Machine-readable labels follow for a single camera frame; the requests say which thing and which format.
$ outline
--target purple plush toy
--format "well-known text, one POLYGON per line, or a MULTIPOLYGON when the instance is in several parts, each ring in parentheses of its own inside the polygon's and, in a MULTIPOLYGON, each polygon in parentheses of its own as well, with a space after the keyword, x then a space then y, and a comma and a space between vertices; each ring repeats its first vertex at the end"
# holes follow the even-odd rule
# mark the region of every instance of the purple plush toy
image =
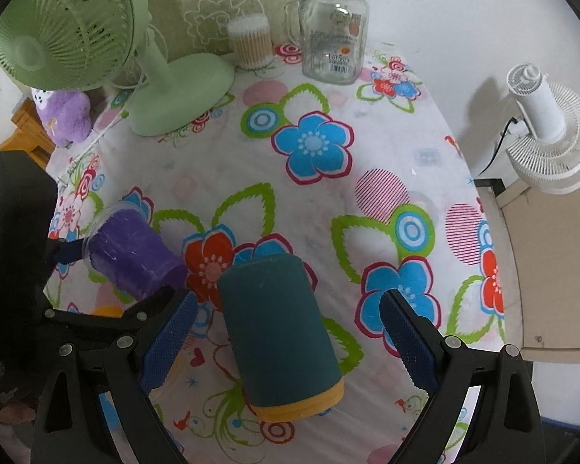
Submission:
POLYGON ((57 147, 81 143, 92 130, 90 100, 78 91, 41 91, 32 89, 36 111, 57 147))

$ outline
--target glass jar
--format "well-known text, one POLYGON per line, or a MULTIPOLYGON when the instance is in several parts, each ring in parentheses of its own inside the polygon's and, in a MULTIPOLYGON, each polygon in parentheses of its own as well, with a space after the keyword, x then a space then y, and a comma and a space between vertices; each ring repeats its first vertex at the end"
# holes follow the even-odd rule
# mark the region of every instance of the glass jar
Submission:
POLYGON ((305 76, 337 85, 350 85, 359 78, 369 23, 366 0, 294 0, 285 12, 286 33, 302 50, 305 76), (298 35, 292 25, 295 8, 298 35))

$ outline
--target fan base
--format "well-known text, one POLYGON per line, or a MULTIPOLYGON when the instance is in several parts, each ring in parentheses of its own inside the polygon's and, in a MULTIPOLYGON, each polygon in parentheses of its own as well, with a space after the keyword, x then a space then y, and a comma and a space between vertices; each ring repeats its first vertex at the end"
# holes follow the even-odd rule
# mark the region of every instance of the fan base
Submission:
POLYGON ((175 131, 210 110, 234 82, 234 68, 213 54, 172 61, 171 87, 148 82, 129 100, 131 129, 138 136, 175 131))

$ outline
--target white fan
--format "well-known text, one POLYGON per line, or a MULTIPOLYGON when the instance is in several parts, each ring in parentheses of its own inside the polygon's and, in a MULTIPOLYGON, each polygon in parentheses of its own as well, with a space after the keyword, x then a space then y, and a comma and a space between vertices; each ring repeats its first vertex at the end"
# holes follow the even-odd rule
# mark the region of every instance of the white fan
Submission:
POLYGON ((518 138, 507 155, 527 185, 555 195, 580 188, 580 97, 548 83, 534 64, 516 66, 507 84, 529 133, 518 138))

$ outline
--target green fan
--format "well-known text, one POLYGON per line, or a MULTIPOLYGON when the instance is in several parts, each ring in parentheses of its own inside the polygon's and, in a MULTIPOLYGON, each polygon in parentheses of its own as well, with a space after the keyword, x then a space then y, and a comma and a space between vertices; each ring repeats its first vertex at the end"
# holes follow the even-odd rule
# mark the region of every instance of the green fan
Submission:
POLYGON ((45 90, 98 87, 133 55, 148 81, 131 97, 141 136, 176 130, 211 109, 234 81, 213 54, 167 63, 148 28, 148 0, 12 0, 0 17, 0 64, 45 90))

